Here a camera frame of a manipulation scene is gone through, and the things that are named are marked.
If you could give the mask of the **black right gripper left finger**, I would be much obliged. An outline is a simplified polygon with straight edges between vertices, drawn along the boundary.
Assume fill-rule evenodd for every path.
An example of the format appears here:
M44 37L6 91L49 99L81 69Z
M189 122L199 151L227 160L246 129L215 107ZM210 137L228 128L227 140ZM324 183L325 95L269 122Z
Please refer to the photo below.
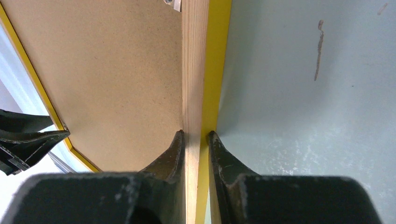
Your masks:
M183 224L185 134L138 172L39 174L18 189L3 224Z

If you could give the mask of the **yellow wooden picture frame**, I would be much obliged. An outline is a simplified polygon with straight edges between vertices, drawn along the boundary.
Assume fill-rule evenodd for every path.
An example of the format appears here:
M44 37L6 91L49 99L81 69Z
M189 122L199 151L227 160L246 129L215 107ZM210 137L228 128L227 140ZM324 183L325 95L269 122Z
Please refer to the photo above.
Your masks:
M185 134L184 224L196 224L198 222L199 211L205 211L206 209L208 193L208 185L201 182L201 173L203 170L202 162L207 160L207 157L201 155L201 141L203 138L202 112L203 101L205 98L205 64L209 10L210 1L208 0L183 0L182 11L179 12L181 14L182 31L182 107L181 129L179 130L182 130ZM38 91L39 98L43 101L45 109L54 122L57 131L65 130L70 132L58 116L54 105L52 104L14 26L9 19L8 14L2 5L2 1L0 3L0 20L2 27L17 53L18 60L21 61L23 69L27 72L29 81L32 81L35 90ZM104 172L92 164L84 155L73 147L70 141L70 135L61 143L89 169L87 173ZM141 170L109 172L138 172Z

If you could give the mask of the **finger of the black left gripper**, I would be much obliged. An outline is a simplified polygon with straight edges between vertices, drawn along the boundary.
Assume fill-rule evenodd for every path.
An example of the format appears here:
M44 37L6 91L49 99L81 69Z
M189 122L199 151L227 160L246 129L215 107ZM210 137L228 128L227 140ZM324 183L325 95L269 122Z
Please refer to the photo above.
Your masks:
M0 129L13 133L34 133L53 125L50 116L0 110Z
M16 175L36 165L53 147L70 135L68 131L13 133L0 131L0 170Z

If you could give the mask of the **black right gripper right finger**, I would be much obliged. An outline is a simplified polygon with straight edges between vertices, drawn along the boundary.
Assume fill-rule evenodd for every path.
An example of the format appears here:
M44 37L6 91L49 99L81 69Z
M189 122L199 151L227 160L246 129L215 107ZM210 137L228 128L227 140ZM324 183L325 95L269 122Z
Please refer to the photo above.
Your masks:
M215 131L209 147L214 224L379 224L364 188L346 176L260 175L230 153Z

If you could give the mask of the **brown cardboard backing board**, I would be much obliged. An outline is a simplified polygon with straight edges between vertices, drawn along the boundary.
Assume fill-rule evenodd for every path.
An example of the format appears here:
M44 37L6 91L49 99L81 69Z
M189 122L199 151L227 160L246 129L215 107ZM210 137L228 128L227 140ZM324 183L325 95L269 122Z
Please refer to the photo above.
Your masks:
M162 0L4 0L73 147L141 170L181 129L181 14Z

